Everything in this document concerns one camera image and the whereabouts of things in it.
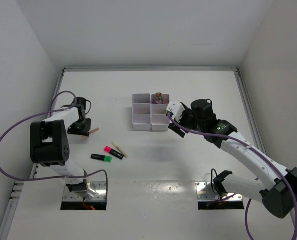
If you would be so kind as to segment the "pink cap black highlighter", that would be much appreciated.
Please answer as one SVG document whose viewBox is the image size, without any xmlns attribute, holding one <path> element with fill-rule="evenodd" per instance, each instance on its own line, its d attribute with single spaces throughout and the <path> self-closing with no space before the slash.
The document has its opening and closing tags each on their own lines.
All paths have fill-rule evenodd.
<svg viewBox="0 0 297 240">
<path fill-rule="evenodd" d="M 110 155 L 112 155 L 112 156 L 114 156 L 114 157 L 120 159 L 120 160 L 122 160 L 122 159 L 125 157 L 122 153 L 120 153 L 120 152 L 114 150 L 113 148 L 111 148 L 111 147 L 109 147 L 109 146 L 106 146 L 106 147 L 104 148 L 104 151 L 105 151 L 106 153 L 108 153 L 108 154 L 110 154 Z"/>
</svg>

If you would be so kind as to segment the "yellow slim highlighter pen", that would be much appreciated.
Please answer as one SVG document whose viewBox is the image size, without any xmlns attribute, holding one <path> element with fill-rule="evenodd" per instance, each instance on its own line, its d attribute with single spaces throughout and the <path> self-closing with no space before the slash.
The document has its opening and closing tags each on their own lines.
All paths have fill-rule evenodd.
<svg viewBox="0 0 297 240">
<path fill-rule="evenodd" d="M 125 158 L 128 158 L 128 155 L 126 154 L 126 152 L 122 150 L 122 148 L 117 143 L 113 141 L 111 143 L 122 155 L 124 155 Z"/>
</svg>

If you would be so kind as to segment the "orange highlighter pencil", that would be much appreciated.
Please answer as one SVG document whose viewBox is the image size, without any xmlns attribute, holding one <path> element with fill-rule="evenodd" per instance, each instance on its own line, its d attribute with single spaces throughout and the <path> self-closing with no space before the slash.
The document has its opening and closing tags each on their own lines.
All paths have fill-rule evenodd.
<svg viewBox="0 0 297 240">
<path fill-rule="evenodd" d="M 88 137 L 90 137 L 92 134 L 98 132 L 99 130 L 100 130 L 100 128 L 97 127 L 97 128 L 95 128 L 95 129 L 91 130 L 91 131 L 88 133 L 88 135 L 86 135 L 86 136 L 83 135 L 81 138 L 82 138 L 82 139 L 84 139 L 84 138 L 88 138 Z"/>
</svg>

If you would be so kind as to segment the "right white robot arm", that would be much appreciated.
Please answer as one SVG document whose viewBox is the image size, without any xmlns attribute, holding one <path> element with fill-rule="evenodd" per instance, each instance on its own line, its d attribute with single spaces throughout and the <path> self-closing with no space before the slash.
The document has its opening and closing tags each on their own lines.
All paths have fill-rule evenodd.
<svg viewBox="0 0 297 240">
<path fill-rule="evenodd" d="M 229 193 L 243 195 L 262 203 L 275 217 L 285 218 L 297 204 L 297 167 L 289 169 L 270 159 L 252 146 L 238 129 L 224 119 L 218 119 L 210 99 L 199 99 L 187 107 L 171 101 L 166 108 L 169 129 L 184 138 L 192 133 L 234 157 L 256 179 L 238 177 L 224 170 L 211 180 L 211 191 L 218 197 Z"/>
</svg>

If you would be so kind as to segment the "right white divided container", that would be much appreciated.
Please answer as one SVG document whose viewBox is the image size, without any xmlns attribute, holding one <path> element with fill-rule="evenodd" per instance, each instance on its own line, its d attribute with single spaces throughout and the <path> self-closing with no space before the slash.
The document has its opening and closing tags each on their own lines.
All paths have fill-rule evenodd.
<svg viewBox="0 0 297 240">
<path fill-rule="evenodd" d="M 153 132 L 167 132 L 169 127 L 169 120 L 167 117 L 166 108 L 170 102 L 169 94 L 163 95 L 163 104 L 154 103 L 154 94 L 151 95 L 151 130 Z"/>
</svg>

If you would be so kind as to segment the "left white divided container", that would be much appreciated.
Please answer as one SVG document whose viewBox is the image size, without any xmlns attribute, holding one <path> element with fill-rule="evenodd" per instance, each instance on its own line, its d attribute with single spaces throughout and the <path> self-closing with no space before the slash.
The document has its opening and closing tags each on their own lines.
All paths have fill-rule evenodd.
<svg viewBox="0 0 297 240">
<path fill-rule="evenodd" d="M 132 125 L 135 131 L 151 130 L 151 95 L 149 93 L 132 95 Z"/>
</svg>

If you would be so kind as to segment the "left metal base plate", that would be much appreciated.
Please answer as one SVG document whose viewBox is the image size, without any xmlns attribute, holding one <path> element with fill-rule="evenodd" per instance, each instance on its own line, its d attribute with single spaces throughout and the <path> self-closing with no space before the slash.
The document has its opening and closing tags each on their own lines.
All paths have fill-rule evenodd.
<svg viewBox="0 0 297 240">
<path fill-rule="evenodd" d="M 85 193 L 74 193 L 66 186 L 63 191 L 63 202 L 105 202 L 107 198 L 107 183 L 104 181 L 91 181 Z"/>
</svg>

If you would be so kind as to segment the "green cap black highlighter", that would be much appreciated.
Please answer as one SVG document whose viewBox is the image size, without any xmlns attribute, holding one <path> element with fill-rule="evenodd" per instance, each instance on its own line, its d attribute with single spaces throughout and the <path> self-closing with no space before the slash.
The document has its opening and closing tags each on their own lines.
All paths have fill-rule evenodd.
<svg viewBox="0 0 297 240">
<path fill-rule="evenodd" d="M 112 157 L 111 156 L 107 156 L 107 155 L 92 154 L 90 156 L 90 158 L 93 159 L 93 160 L 107 162 L 107 163 L 111 163 L 112 162 Z"/>
</svg>

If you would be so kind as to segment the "colourful glue stick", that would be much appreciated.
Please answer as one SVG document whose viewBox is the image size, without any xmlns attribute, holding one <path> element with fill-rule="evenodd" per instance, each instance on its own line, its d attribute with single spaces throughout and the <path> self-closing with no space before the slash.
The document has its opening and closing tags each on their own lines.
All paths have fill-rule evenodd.
<svg viewBox="0 0 297 240">
<path fill-rule="evenodd" d="M 163 104 L 164 103 L 163 94 L 161 92 L 155 93 L 153 100 L 155 104 Z"/>
</svg>

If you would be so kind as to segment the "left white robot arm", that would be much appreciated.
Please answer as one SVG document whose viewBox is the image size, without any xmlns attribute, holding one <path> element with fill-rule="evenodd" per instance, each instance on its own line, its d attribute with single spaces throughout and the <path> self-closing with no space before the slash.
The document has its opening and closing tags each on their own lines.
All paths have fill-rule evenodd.
<svg viewBox="0 0 297 240">
<path fill-rule="evenodd" d="M 64 176 L 65 185 L 71 193 L 86 197 L 90 192 L 87 173 L 70 158 L 68 135 L 90 135 L 92 120 L 87 118 L 87 103 L 90 101 L 78 97 L 72 102 L 74 107 L 66 105 L 67 110 L 58 112 L 30 125 L 30 159 L 34 164 L 51 168 Z"/>
</svg>

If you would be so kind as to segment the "white divided container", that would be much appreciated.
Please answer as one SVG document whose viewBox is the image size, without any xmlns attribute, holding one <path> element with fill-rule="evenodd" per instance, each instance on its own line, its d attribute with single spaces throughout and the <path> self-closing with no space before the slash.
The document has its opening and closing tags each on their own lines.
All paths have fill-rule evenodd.
<svg viewBox="0 0 297 240">
<path fill-rule="evenodd" d="M 151 130 L 151 95 L 149 93 L 132 95 L 132 125 L 135 131 Z"/>
<path fill-rule="evenodd" d="M 166 108 L 170 102 L 169 94 L 163 95 L 163 104 L 154 103 L 154 94 L 151 95 L 151 130 L 153 132 L 167 132 L 169 127 L 169 120 L 167 117 Z"/>
</svg>

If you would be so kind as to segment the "metal base plate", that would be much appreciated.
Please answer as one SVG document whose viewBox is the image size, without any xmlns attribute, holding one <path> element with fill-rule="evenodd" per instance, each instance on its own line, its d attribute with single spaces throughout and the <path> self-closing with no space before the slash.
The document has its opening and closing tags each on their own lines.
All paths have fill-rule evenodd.
<svg viewBox="0 0 297 240">
<path fill-rule="evenodd" d="M 104 181 L 91 181 L 85 193 L 74 193 L 66 186 L 63 191 L 63 202 L 105 202 L 107 198 L 107 183 Z"/>
<path fill-rule="evenodd" d="M 237 193 L 225 193 L 219 196 L 214 193 L 210 181 L 196 181 L 196 194 L 198 203 L 242 202 L 243 197 Z"/>
</svg>

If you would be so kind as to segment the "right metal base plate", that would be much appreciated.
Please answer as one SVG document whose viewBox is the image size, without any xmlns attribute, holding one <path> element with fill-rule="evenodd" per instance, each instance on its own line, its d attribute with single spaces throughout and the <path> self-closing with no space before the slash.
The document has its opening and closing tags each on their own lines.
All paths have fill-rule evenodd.
<svg viewBox="0 0 297 240">
<path fill-rule="evenodd" d="M 214 193 L 210 181 L 196 181 L 196 194 L 198 203 L 242 202 L 243 197 L 237 193 L 225 193 L 219 196 Z"/>
</svg>

